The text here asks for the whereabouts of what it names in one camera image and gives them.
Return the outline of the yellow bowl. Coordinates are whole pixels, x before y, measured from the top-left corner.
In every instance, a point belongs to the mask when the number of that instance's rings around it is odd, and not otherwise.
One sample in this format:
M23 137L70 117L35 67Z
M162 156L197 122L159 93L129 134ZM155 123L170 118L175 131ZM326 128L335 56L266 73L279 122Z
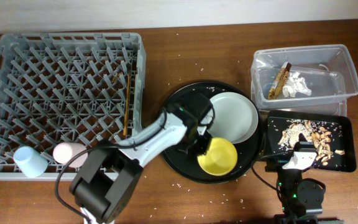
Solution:
M235 146L224 138L212 138L204 154L197 157L199 166L213 176L230 173L237 164Z

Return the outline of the white plate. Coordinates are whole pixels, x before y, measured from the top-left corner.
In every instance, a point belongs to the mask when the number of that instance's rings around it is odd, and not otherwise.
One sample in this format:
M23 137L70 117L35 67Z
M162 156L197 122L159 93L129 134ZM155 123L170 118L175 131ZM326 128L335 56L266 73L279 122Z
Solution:
M247 97L224 92L213 96L210 101L215 112L213 125L208 129L212 137L238 144L255 133L259 122L258 112Z

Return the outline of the wooden chopstick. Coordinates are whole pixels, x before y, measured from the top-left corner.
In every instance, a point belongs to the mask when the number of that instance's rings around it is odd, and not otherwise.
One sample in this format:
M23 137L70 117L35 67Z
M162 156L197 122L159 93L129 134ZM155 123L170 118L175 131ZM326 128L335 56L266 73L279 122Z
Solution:
M126 107L125 107L125 115L124 115L124 129L123 136L127 137L127 129L128 129L128 117L129 117L129 103L131 97L131 73L127 75L127 88L126 88Z

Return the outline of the food scraps pile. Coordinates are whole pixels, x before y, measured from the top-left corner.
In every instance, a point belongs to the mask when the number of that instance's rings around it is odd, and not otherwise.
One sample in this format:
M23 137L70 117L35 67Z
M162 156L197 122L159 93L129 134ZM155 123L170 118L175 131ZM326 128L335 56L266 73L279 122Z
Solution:
M343 137L340 124L305 119L287 119L286 122L277 143L279 149L292 151L302 135L316 149L315 161L320 162L322 166L334 162L334 158L339 159L346 155L342 146L334 146Z

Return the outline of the pink paper cup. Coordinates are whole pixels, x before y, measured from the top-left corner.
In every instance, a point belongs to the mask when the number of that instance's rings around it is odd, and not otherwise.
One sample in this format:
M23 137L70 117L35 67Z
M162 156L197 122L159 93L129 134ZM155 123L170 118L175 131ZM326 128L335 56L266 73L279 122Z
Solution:
M79 143L74 142L63 142L57 144L53 149L53 158L56 162L65 165L70 159L75 155L79 154L82 151L85 151L86 147ZM83 154L76 160L74 160L69 167L78 168L81 167L85 160L87 159L88 154Z

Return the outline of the blue cup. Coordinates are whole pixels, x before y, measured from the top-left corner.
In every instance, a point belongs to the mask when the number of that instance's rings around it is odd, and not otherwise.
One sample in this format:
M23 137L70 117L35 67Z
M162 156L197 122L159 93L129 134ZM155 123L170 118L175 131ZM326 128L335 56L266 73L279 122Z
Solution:
M21 172L30 178L40 176L46 171L48 166L48 161L29 146L18 148L13 158Z

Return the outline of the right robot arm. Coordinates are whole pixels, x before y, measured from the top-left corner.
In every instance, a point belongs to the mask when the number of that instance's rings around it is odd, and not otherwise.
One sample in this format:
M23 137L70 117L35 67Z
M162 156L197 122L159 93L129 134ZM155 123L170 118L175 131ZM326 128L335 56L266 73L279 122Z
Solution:
M268 187L277 193L277 197L282 204L283 213L273 217L276 224L341 224L344 220L338 218L319 218L322 214L324 194L326 186L315 179L302 178L302 170L284 169L283 165L287 161L284 157L285 152L260 156L257 161L266 163L267 172L277 173L275 185L269 184L261 178L259 174L255 176Z

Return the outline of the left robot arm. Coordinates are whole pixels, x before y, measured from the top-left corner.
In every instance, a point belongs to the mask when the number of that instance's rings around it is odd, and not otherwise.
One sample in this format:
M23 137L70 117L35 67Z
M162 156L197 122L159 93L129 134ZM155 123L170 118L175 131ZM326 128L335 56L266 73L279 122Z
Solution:
M103 140L84 151L88 157L69 187L79 209L61 198L60 179L55 181L57 200L86 223L113 222L129 203L144 167L163 151L173 147L186 155L206 154L211 142L206 131L215 116L205 93L167 103L158 118L135 136L118 143Z

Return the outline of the grey dishwasher rack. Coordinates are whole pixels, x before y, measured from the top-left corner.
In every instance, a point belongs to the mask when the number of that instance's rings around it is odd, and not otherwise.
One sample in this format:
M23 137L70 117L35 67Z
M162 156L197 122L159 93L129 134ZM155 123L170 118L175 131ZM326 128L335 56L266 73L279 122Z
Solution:
M93 147L142 129L146 52L137 33L35 33L0 37L0 180L25 180L15 151L30 146L48 161L41 181L61 172L61 142Z

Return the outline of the round black tray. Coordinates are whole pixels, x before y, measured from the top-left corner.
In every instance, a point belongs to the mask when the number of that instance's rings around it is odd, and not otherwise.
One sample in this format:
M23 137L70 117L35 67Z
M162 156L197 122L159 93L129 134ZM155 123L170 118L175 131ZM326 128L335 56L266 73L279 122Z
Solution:
M208 98L224 93L234 92L247 97L251 102L251 98L243 91L231 86L227 83L219 81L202 81L185 85L175 90L165 103L171 103L177 101L180 98L187 98L199 93L205 95ZM195 182L203 184L221 184L236 180L243 176L253 165L257 156L264 147L264 128L263 121L260 113L258 112L259 122L255 133L246 141L233 144L237 150L237 164L235 168L228 174L223 176L213 176L207 174L198 164L196 156L187 156L186 154L179 152L178 148L171 147L163 152L163 157L166 163L180 175L186 177Z

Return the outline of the brown snack wrapper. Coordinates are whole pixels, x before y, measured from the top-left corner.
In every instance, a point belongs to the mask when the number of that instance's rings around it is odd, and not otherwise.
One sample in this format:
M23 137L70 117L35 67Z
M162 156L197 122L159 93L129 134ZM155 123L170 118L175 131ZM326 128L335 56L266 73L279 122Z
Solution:
M280 96L282 89L288 80L290 68L291 64L289 62L285 62L282 65L268 91L269 100L276 100Z

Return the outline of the crumpled white tissue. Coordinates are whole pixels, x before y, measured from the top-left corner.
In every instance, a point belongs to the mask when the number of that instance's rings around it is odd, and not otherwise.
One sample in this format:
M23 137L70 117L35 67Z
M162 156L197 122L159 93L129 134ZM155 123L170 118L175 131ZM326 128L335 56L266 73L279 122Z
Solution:
M284 84L282 93L284 97L296 97L297 93L311 96L312 91L307 87L305 78L299 77L300 72L290 72L287 82Z

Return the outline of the black rectangular tray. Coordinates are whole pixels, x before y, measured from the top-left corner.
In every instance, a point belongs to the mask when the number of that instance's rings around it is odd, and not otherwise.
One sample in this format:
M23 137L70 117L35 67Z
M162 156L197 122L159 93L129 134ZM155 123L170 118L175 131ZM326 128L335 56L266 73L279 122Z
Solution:
M343 137L339 143L335 143L334 146L342 146L346 152L344 157L339 159L334 158L334 162L331 162L327 166L322 166L320 162L314 160L312 168L321 170L333 170L340 172L354 172L356 170L356 155L354 150L354 140L352 133L352 124L350 120L345 116L325 115L325 114L313 114L302 113L294 111L271 111L267 115L267 149L266 155L278 154L285 152L284 158L288 159L292 156L293 151L284 151L279 149L277 143L279 142L284 130L284 125L287 124L287 119L305 119L311 121L327 121L329 123L338 123L342 126Z

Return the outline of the clear plastic bin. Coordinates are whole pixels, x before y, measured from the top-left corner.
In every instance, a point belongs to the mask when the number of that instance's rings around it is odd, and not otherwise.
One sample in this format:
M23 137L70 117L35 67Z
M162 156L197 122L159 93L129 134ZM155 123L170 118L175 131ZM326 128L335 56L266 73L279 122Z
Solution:
M270 86L284 63L310 90L268 99ZM261 110L347 115L347 99L358 95L358 77L345 45L312 45L258 50L251 66L251 98Z

